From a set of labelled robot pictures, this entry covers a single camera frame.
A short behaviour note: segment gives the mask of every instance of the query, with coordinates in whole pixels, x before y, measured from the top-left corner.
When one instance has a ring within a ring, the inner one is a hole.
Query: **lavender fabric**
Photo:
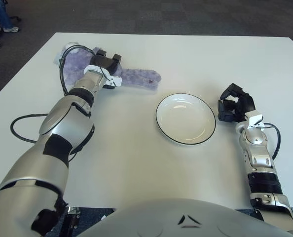
[[[67,44],[61,53],[57,54],[54,63],[59,66],[59,59],[63,52],[70,46],[78,43]],[[64,81],[66,85],[74,85],[79,79],[83,77],[84,68],[89,65],[92,54],[83,49],[74,49],[67,56],[63,68]],[[122,77],[122,85],[124,86],[139,86],[151,90],[156,90],[161,76],[153,70],[142,69],[123,69],[120,65],[113,76]]]

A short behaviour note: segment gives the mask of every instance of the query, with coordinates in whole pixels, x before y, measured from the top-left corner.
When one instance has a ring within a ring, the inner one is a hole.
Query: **black cable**
[[[76,154],[77,153],[75,153],[74,156],[71,159],[69,159],[69,162],[71,162],[74,159],[74,157],[76,156]]]
[[[262,117],[261,117],[261,120],[259,120],[259,121],[257,121],[256,123],[254,123],[254,125],[257,125],[258,123],[262,122],[263,119],[264,119],[264,117],[262,116]]]
[[[274,154],[272,155],[272,158],[274,160],[279,152],[279,149],[280,149],[281,134],[280,134],[279,129],[275,125],[273,125],[272,123],[265,122],[264,124],[269,125],[270,127],[257,127],[257,128],[275,128],[275,130],[277,132],[277,146],[276,146]]]
[[[25,118],[31,118],[31,117],[42,117],[42,116],[47,116],[48,114],[31,114],[31,115],[24,115],[24,116],[20,116],[16,119],[14,119],[14,121],[10,124],[10,131],[13,133],[13,135],[17,138],[19,138],[20,140],[23,140],[25,142],[30,142],[30,143],[36,143],[36,141],[22,137],[20,135],[18,135],[17,132],[15,132],[14,130],[14,124],[21,119],[25,119]]]
[[[104,73],[102,67],[99,67],[99,68],[101,69],[101,71],[102,71],[104,77],[106,78],[106,80],[108,80],[108,81],[110,82],[110,80],[106,77],[106,75],[105,75],[105,73]]]
[[[68,90],[66,88],[66,84],[64,82],[64,76],[63,76],[63,68],[64,68],[64,64],[65,64],[65,60],[66,60],[66,56],[74,49],[77,49],[77,48],[80,48],[80,49],[83,49],[83,50],[86,50],[87,52],[90,52],[91,54],[95,55],[95,53],[93,52],[92,49],[84,46],[84,45],[73,45],[69,48],[67,48],[63,54],[62,54],[62,57],[60,59],[60,65],[59,65],[59,72],[60,72],[60,82],[61,82],[61,86],[62,86],[62,89],[63,89],[63,93],[64,95],[67,95],[68,94]]]

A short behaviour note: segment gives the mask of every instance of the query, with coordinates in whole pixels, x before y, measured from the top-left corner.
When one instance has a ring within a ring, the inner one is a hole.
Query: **jeans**
[[[0,0],[0,24],[2,25],[2,27],[8,29],[14,27],[14,25],[10,21],[8,14],[6,13],[5,5],[2,0]]]

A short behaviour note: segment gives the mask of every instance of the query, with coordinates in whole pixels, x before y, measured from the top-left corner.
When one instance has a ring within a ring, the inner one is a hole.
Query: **robot forearm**
[[[90,119],[103,73],[88,71],[50,111],[38,141],[13,165],[0,184],[0,236],[40,236],[57,223],[66,203],[68,157],[94,133]]]
[[[229,95],[238,97],[238,101],[227,100]],[[293,212],[288,198],[283,195],[273,158],[267,150],[262,114],[255,109],[252,97],[235,84],[231,84],[220,99],[223,101],[218,102],[219,120],[238,122],[236,131],[240,134],[251,205],[257,212],[261,210],[264,221],[286,231],[293,230]]]

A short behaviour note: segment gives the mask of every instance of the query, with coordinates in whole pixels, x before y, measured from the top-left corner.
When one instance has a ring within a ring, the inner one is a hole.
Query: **plate rim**
[[[210,109],[211,113],[213,114],[214,121],[215,121],[215,126],[214,126],[214,130],[212,131],[211,135],[210,135],[206,140],[204,140],[204,141],[202,141],[202,142],[198,142],[198,143],[184,143],[184,142],[180,142],[180,141],[177,141],[177,140],[171,138],[169,135],[167,135],[167,134],[163,131],[163,129],[161,128],[161,126],[160,126],[160,124],[158,123],[158,120],[157,120],[157,111],[158,111],[158,107],[160,106],[160,104],[161,104],[166,98],[168,98],[168,97],[170,97],[170,96],[172,96],[172,95],[190,95],[190,96],[196,97],[197,99],[201,100],[202,102],[204,102],[204,103],[208,106],[208,108]],[[155,111],[155,120],[156,120],[157,126],[160,128],[160,130],[164,133],[165,136],[167,136],[169,139],[172,139],[173,141],[175,141],[175,142],[177,142],[177,143],[184,144],[184,145],[198,145],[198,144],[200,144],[200,143],[204,143],[205,141],[209,140],[209,139],[212,137],[212,135],[214,134],[215,129],[216,129],[216,125],[217,125],[215,114],[214,114],[214,112],[212,111],[212,109],[210,108],[210,106],[209,106],[205,101],[203,101],[202,99],[200,99],[199,97],[197,97],[197,96],[195,96],[195,95],[188,94],[188,93],[175,93],[175,94],[171,94],[171,95],[168,95],[168,96],[164,97],[164,98],[160,101],[160,103],[158,103],[158,105],[157,105],[157,107],[156,107],[156,111]]]

